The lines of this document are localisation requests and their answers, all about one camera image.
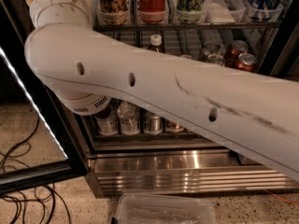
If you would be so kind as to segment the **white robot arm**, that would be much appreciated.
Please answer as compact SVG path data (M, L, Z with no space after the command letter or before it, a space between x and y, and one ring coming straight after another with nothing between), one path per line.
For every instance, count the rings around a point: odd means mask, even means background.
M30 17L26 61L72 111L121 99L299 180L299 83L124 44L86 0L33 0Z

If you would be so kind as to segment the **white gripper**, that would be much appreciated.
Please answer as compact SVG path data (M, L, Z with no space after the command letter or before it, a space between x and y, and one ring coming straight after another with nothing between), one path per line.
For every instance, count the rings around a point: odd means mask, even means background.
M53 23L93 26L90 0L25 0L25 3L35 28Z

